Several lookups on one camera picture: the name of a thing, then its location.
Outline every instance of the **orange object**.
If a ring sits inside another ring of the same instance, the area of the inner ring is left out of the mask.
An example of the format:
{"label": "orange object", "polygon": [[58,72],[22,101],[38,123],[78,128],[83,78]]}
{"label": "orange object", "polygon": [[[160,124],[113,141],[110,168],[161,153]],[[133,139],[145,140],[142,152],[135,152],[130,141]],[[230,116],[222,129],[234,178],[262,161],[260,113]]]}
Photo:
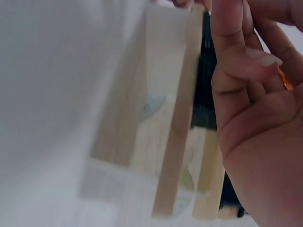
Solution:
{"label": "orange object", "polygon": [[286,75],[283,73],[282,70],[279,69],[278,75],[279,75],[279,77],[282,79],[282,81],[283,81],[285,87],[287,88],[287,90],[293,91],[293,90],[294,90],[293,85],[292,85],[291,82],[288,80],[288,78],[286,77]]}

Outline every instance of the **wooden stick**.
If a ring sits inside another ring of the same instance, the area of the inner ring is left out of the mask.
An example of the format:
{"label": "wooden stick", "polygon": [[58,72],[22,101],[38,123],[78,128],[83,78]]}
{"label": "wooden stick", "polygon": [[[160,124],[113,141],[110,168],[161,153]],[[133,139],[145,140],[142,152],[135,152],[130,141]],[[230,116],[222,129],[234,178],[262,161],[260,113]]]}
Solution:
{"label": "wooden stick", "polygon": [[217,132],[207,131],[203,152],[198,194],[193,217],[199,220],[215,220],[218,216],[225,169],[222,154],[217,145]]}
{"label": "wooden stick", "polygon": [[188,24],[187,48],[153,207],[153,216],[172,217],[174,211],[193,111],[204,10],[203,5],[194,4]]}
{"label": "wooden stick", "polygon": [[219,209],[218,219],[229,220],[237,219],[239,213],[239,208],[237,207],[223,207]]}
{"label": "wooden stick", "polygon": [[91,151],[92,158],[128,168],[134,150],[145,94],[146,16],[128,45]]}

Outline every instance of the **fingernail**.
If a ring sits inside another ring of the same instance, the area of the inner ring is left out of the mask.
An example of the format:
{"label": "fingernail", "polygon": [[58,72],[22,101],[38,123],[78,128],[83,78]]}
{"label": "fingernail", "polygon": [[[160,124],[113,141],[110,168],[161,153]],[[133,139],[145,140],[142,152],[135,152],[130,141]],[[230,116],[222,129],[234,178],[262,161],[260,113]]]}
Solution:
{"label": "fingernail", "polygon": [[281,59],[264,51],[247,48],[245,54],[252,59],[259,59],[260,63],[264,66],[270,66],[275,63],[278,63],[279,66],[283,64]]}
{"label": "fingernail", "polygon": [[261,58],[261,64],[264,66],[270,66],[274,63],[278,63],[278,65],[281,66],[283,64],[283,61],[272,54],[266,54]]}
{"label": "fingernail", "polygon": [[265,55],[265,52],[260,51],[260,50],[256,50],[256,49],[247,48],[246,51],[245,51],[245,54],[246,54],[246,56],[248,56],[252,59],[258,59],[262,55]]}

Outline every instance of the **black object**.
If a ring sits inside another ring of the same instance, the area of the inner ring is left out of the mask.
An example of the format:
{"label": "black object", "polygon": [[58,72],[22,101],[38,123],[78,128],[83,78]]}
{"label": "black object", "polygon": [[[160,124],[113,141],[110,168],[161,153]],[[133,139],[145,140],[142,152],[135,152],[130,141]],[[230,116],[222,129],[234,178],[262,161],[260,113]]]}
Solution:
{"label": "black object", "polygon": [[[217,65],[217,58],[210,28],[210,15],[204,13],[203,38],[199,65],[196,78],[196,91],[194,99],[194,110],[191,127],[201,127],[217,130],[216,116],[214,111],[214,100],[212,94],[212,77]],[[233,189],[232,183],[225,173],[220,208],[239,208],[238,217],[241,218],[246,213]]]}
{"label": "black object", "polygon": [[210,15],[208,12],[205,12],[191,127],[217,129],[211,86],[216,65],[217,58],[210,29]]}
{"label": "black object", "polygon": [[225,173],[222,195],[220,200],[220,208],[223,207],[236,207],[239,208],[238,217],[242,218],[245,214],[245,209],[242,207],[235,190],[233,189],[231,180],[228,175]]}

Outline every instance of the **hand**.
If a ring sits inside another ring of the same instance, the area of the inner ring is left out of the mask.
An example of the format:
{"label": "hand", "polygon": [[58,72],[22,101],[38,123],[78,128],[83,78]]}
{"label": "hand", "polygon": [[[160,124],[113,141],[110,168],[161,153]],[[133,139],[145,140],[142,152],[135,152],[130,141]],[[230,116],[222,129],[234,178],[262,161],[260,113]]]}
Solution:
{"label": "hand", "polygon": [[[303,31],[303,1],[248,1],[251,10],[246,0],[212,4],[218,59],[212,86],[223,163],[261,227],[303,226],[303,56],[274,22]],[[272,54],[263,52],[254,28]],[[277,76],[282,61],[293,92]]]}
{"label": "hand", "polygon": [[[169,0],[174,3],[176,7],[180,8],[188,8],[188,6],[194,1],[194,0]],[[195,2],[201,3],[205,6],[207,10],[211,7],[212,0],[195,0]]]}

